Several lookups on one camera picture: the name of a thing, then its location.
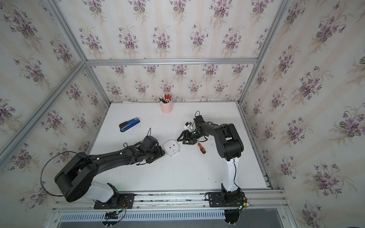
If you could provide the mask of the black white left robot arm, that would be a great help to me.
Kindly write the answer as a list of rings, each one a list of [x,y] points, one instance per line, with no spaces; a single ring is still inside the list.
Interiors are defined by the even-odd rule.
[[[119,166],[141,164],[142,161],[150,164],[164,155],[165,151],[158,144],[153,148],[133,145],[99,155],[77,153],[56,175],[55,183],[67,202],[86,198],[109,203],[116,199],[117,189],[111,183],[95,181],[95,176]]]

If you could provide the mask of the white square alarm clock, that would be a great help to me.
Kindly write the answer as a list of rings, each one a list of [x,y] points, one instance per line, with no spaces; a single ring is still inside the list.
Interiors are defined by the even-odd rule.
[[[165,142],[163,148],[168,156],[174,156],[180,151],[179,145],[174,139]]]

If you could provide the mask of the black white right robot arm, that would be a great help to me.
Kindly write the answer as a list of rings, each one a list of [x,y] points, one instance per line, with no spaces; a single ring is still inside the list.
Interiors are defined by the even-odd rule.
[[[222,183],[221,195],[225,203],[233,200],[244,199],[241,188],[237,184],[238,162],[244,145],[232,123],[215,124],[212,122],[195,122],[195,129],[186,128],[177,141],[186,145],[199,143],[201,137],[212,136],[216,149],[221,158],[225,160],[226,176]]]

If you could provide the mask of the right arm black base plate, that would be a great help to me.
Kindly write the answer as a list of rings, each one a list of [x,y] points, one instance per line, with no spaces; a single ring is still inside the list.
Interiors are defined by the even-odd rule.
[[[232,192],[224,190],[221,192],[208,192],[204,197],[211,208],[233,207],[242,209],[249,205],[247,202],[248,200],[241,189]]]

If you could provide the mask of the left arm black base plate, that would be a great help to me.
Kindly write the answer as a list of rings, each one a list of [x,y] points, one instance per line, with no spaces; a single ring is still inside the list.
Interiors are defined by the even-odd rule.
[[[108,210],[108,209],[132,209],[133,203],[135,199],[135,194],[133,193],[120,193],[115,194],[109,199],[107,202],[100,202],[98,200],[95,201],[94,210]]]

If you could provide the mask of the orange handled screwdriver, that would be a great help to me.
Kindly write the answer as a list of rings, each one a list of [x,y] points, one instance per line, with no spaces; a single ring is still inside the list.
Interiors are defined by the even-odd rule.
[[[206,151],[205,151],[205,149],[203,148],[203,146],[201,145],[201,143],[198,143],[198,146],[199,146],[199,148],[200,148],[201,153],[202,153],[202,154],[206,154]]]

